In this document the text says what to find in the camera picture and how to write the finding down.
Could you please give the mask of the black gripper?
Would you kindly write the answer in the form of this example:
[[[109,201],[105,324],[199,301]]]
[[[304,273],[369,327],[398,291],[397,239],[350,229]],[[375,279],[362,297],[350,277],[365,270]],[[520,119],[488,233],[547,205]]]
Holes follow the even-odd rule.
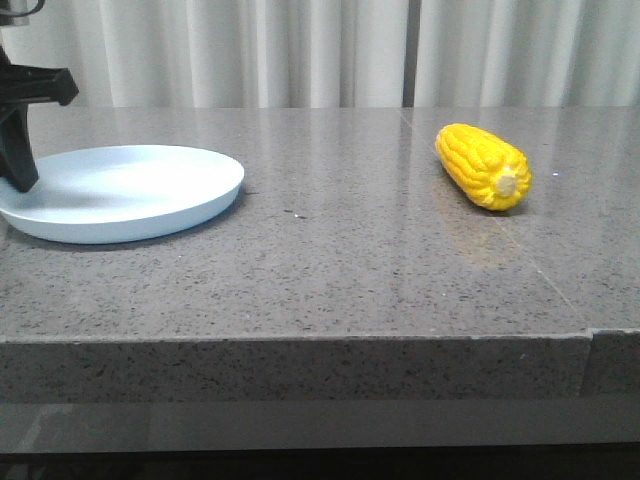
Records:
[[[2,1],[1,27],[28,25],[29,18],[39,13],[45,4],[45,0],[33,4]],[[15,64],[1,46],[1,176],[17,191],[28,192],[39,179],[25,104],[55,102],[66,106],[78,93],[69,69]]]

